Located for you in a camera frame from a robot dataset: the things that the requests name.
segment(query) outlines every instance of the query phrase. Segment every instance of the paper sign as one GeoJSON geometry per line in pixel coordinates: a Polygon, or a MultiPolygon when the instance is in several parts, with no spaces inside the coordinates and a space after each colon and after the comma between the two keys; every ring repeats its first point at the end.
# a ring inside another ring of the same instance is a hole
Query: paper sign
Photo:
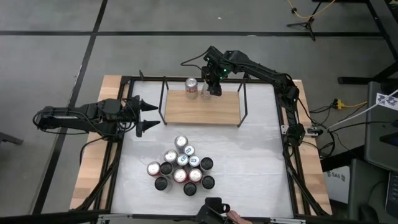
{"type": "Polygon", "coordinates": [[[384,100],[384,101],[379,103],[380,106],[385,106],[386,108],[390,108],[390,109],[398,111],[398,98],[378,93],[377,97],[376,97],[376,103],[378,103],[382,100],[384,100]]]}

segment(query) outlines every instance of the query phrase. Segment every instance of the black can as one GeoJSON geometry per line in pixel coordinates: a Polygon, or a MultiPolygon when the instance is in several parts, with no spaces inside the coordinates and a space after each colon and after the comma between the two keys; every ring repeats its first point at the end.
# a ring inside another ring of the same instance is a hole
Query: black can
{"type": "Polygon", "coordinates": [[[189,182],[184,185],[185,195],[192,196],[196,194],[196,192],[197,192],[197,186],[194,183],[189,182]]]}
{"type": "Polygon", "coordinates": [[[209,157],[205,157],[200,161],[200,169],[202,171],[208,171],[213,168],[213,160],[209,157]]]}
{"type": "Polygon", "coordinates": [[[206,176],[201,180],[201,185],[208,190],[212,189],[215,184],[216,182],[212,176],[206,176]]]}
{"type": "Polygon", "coordinates": [[[168,192],[172,188],[172,184],[165,177],[158,177],[155,180],[155,188],[159,191],[168,192]]]}
{"type": "Polygon", "coordinates": [[[172,176],[173,173],[173,165],[169,162],[164,162],[160,165],[160,173],[164,176],[172,176]]]}

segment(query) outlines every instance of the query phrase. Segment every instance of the tripod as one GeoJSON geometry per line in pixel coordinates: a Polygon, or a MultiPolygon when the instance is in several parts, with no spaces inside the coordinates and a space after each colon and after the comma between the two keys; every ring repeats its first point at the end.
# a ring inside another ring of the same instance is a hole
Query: tripod
{"type": "MultiPolygon", "coordinates": [[[[318,3],[317,7],[315,8],[313,13],[311,14],[312,16],[318,11],[319,6],[321,6],[321,3],[322,3],[321,1],[318,3]]],[[[295,13],[296,11],[297,11],[297,8],[293,8],[292,9],[292,13],[295,13]]],[[[311,23],[315,19],[312,16],[308,19],[307,22],[298,22],[298,23],[294,23],[294,24],[287,24],[286,26],[287,27],[302,26],[302,27],[306,28],[310,32],[310,37],[311,37],[312,41],[315,41],[315,36],[313,34],[312,27],[311,27],[311,23]]]]}

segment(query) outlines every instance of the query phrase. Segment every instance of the floor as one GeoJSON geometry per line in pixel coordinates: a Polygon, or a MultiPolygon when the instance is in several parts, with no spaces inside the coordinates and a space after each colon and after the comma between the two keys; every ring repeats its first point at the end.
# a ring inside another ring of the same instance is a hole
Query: floor
{"type": "MultiPolygon", "coordinates": [[[[316,6],[309,0],[293,2],[301,14],[310,14],[316,6]]],[[[97,36],[90,41],[89,35],[74,32],[93,30],[101,3],[0,1],[0,131],[24,140],[21,146],[0,145],[0,216],[30,212],[55,140],[54,135],[36,130],[31,118],[44,106],[66,106],[78,75],[83,82],[77,106],[96,101],[103,75],[138,75],[141,69],[147,76],[199,76],[196,70],[179,64],[214,45],[222,51],[239,49],[256,62],[303,80],[309,107],[315,109],[329,105],[334,98],[347,105],[366,101],[366,86],[339,85],[337,77],[372,77],[393,62],[386,42],[379,37],[318,37],[312,42],[309,37],[130,35],[97,36]],[[3,31],[7,30],[67,32],[6,35],[3,31]],[[86,48],[93,43],[88,54],[86,48]],[[82,61],[88,65],[81,67],[82,61]]],[[[386,5],[377,0],[372,3],[393,42],[398,41],[397,24],[386,5]]],[[[287,1],[281,0],[112,0],[98,25],[99,31],[304,32],[285,26],[299,21],[302,19],[290,13],[287,1]]],[[[332,5],[315,18],[313,29],[378,31],[366,5],[351,3],[332,5]]],[[[325,124],[331,125],[352,111],[332,110],[325,124]]],[[[315,114],[313,118],[321,121],[325,116],[315,114]]],[[[348,148],[364,141],[363,126],[339,134],[348,148]]],[[[79,150],[85,141],[84,135],[65,138],[44,212],[68,210],[79,150]]],[[[317,144],[328,142],[329,138],[322,136],[317,144]]],[[[335,153],[344,150],[338,144],[335,153]]]]}

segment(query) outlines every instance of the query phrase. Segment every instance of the soda can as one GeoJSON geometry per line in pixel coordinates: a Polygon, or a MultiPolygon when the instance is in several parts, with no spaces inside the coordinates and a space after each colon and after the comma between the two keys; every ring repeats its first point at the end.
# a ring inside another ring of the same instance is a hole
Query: soda can
{"type": "Polygon", "coordinates": [[[156,161],[150,162],[147,166],[147,173],[153,177],[160,175],[160,164],[156,161]]]}
{"type": "Polygon", "coordinates": [[[184,166],[186,166],[186,165],[188,164],[188,160],[189,160],[189,158],[188,158],[187,155],[185,155],[185,154],[180,154],[180,155],[178,156],[178,158],[177,158],[177,164],[178,164],[179,166],[184,167],[184,166]]]}
{"type": "Polygon", "coordinates": [[[184,148],[184,154],[187,156],[192,156],[195,154],[195,148],[191,145],[187,145],[184,148]]]}
{"type": "Polygon", "coordinates": [[[165,177],[158,177],[155,180],[155,188],[159,191],[169,192],[172,188],[172,183],[168,181],[165,177]]]}
{"type": "Polygon", "coordinates": [[[194,183],[186,183],[184,185],[184,193],[187,196],[195,195],[197,192],[197,186],[194,183]]]}
{"type": "Polygon", "coordinates": [[[214,181],[214,178],[212,176],[206,176],[204,178],[202,178],[201,180],[201,185],[205,188],[205,189],[212,189],[214,187],[214,185],[216,184],[216,182],[214,181]]]}
{"type": "Polygon", "coordinates": [[[199,167],[199,165],[200,165],[200,159],[199,159],[199,157],[198,156],[191,156],[191,157],[189,157],[189,164],[190,164],[190,166],[192,166],[192,167],[199,167]]]}
{"type": "Polygon", "coordinates": [[[187,78],[185,81],[185,95],[191,100],[194,100],[198,97],[198,82],[196,79],[187,78]]]}
{"type": "Polygon", "coordinates": [[[187,172],[183,169],[175,170],[173,177],[174,177],[174,181],[176,181],[179,184],[184,183],[188,179],[187,172]]]}
{"type": "Polygon", "coordinates": [[[193,182],[193,183],[197,183],[200,182],[201,180],[201,171],[199,169],[192,169],[189,172],[189,179],[193,182]]]}
{"type": "Polygon", "coordinates": [[[213,168],[213,160],[210,159],[209,157],[204,157],[201,161],[200,161],[200,169],[205,172],[210,170],[211,168],[213,168]]]}
{"type": "Polygon", "coordinates": [[[171,163],[172,165],[177,165],[177,152],[173,149],[167,150],[164,153],[164,161],[171,163]]]}
{"type": "Polygon", "coordinates": [[[160,165],[160,173],[164,176],[171,176],[173,173],[173,165],[169,162],[164,162],[160,165]]]}
{"type": "Polygon", "coordinates": [[[185,146],[188,144],[188,138],[185,136],[177,136],[174,139],[174,144],[175,147],[181,152],[183,153],[183,150],[185,148],[185,146]]]}

